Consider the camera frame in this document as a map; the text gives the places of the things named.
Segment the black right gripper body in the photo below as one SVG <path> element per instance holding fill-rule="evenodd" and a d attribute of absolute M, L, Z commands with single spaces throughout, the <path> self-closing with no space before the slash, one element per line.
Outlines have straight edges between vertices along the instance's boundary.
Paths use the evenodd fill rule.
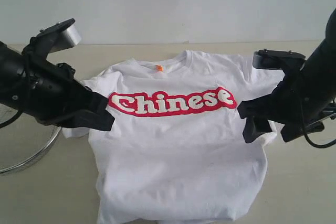
<path fill-rule="evenodd" d="M 284 77 L 267 97 L 267 118 L 281 123 L 282 139 L 291 142 L 324 130 L 323 120 L 331 116 L 331 82 L 305 77 Z"/>

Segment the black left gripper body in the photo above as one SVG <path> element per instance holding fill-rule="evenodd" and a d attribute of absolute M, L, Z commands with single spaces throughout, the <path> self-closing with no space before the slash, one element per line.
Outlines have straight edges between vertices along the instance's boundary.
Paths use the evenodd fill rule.
<path fill-rule="evenodd" d="M 24 113 L 42 125 L 61 126 L 68 115 L 87 110 L 83 99 L 89 88 L 74 79 L 68 64 L 59 64 L 56 72 L 65 75 L 60 78 L 53 72 L 40 72 L 27 62 L 15 65 L 16 119 Z"/>

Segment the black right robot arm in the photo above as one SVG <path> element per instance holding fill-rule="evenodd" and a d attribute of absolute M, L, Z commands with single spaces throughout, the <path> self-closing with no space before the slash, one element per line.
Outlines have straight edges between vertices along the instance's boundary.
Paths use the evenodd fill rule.
<path fill-rule="evenodd" d="M 325 30 L 324 40 L 309 58 L 290 50 L 254 53 L 254 68 L 281 70 L 285 76 L 272 93 L 238 106 L 240 118 L 246 120 L 246 143 L 269 133 L 269 121 L 274 121 L 283 124 L 280 133 L 286 143 L 304 136 L 315 148 L 335 145 L 334 140 L 317 144 L 308 137 L 324 130 L 323 120 L 335 119 L 335 13 L 330 15 Z"/>

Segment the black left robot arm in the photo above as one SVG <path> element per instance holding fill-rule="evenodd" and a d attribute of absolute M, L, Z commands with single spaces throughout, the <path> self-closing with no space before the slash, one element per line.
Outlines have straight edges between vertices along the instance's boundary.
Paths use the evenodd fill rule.
<path fill-rule="evenodd" d="M 1 127 L 25 113 L 45 126 L 111 130 L 108 99 L 77 81 L 74 73 L 70 65 L 54 65 L 29 47 L 18 53 L 1 43 L 1 104 L 17 110 Z"/>

